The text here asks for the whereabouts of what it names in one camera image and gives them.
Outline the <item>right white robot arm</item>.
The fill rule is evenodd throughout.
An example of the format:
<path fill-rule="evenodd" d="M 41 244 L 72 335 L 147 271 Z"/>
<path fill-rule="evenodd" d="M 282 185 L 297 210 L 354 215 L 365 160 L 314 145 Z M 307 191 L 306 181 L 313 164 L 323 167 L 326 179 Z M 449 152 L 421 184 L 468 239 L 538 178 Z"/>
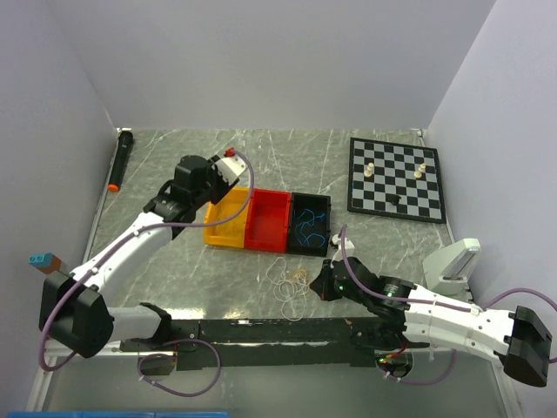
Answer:
<path fill-rule="evenodd" d="M 407 280 L 371 273 L 355 257 L 325 260 L 310 288 L 322 300 L 346 298 L 384 320 L 379 335 L 387 346 L 451 348 L 500 364 L 520 383 L 547 385 L 553 336 L 530 308 L 481 308 Z"/>

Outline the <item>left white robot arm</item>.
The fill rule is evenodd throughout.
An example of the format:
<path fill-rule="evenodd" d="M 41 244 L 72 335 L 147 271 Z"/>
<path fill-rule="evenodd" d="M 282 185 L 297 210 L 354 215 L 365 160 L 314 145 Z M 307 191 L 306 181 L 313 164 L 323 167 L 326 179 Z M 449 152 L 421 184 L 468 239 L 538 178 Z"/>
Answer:
<path fill-rule="evenodd" d="M 141 262 L 184 229 L 198 226 L 198 209 L 217 204 L 251 170 L 245 156 L 233 150 L 222 157 L 182 157 L 173 178 L 117 239 L 69 273 L 46 277 L 39 314 L 42 339 L 53 339 L 84 358 L 120 340 L 141 340 L 153 350 L 167 347 L 172 336 L 168 312 L 147 302 L 117 308 L 113 296 Z"/>

